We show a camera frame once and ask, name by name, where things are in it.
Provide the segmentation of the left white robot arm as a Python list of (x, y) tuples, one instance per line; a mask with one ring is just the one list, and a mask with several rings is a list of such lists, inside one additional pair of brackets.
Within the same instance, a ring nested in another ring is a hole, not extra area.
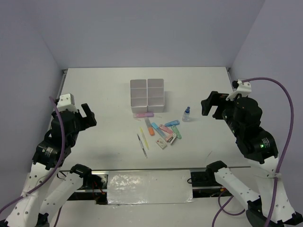
[(51, 128), (36, 147), (23, 192), (11, 202), (14, 209), (0, 222), (2, 227), (48, 227), (76, 190), (92, 185), (92, 170), (76, 164), (56, 189), (48, 191), (75, 146), (79, 132), (97, 125), (89, 106), (82, 104), (81, 107), (86, 117), (82, 117), (79, 110), (73, 112), (66, 107), (61, 111), (56, 108), (52, 113)]

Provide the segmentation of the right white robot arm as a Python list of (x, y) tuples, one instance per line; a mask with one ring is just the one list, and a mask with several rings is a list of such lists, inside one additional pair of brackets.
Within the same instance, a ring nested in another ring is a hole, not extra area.
[(225, 187), (244, 207), (253, 227), (296, 226), (303, 221), (291, 206), (281, 177), (276, 172), (279, 157), (273, 136), (260, 126), (262, 110), (257, 101), (236, 95), (212, 91), (201, 101), (202, 115), (207, 116), (213, 106), (213, 118), (224, 120), (236, 138), (241, 154), (247, 159), (255, 176), (258, 192), (254, 192), (235, 177), (227, 165), (216, 161), (206, 167), (206, 181)]

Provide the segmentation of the blue clear pen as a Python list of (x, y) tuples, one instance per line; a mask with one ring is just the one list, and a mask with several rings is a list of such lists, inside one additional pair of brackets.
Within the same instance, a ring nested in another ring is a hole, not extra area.
[(140, 143), (141, 149), (143, 150), (144, 156), (145, 156), (146, 158), (148, 158), (148, 156), (147, 156), (147, 154), (146, 154), (146, 151), (145, 151), (145, 149), (144, 149), (144, 146), (143, 146), (142, 140), (141, 140), (141, 138), (140, 138), (140, 136), (139, 136), (138, 134), (137, 134), (137, 137), (138, 137), (138, 140), (139, 140), (139, 143)]

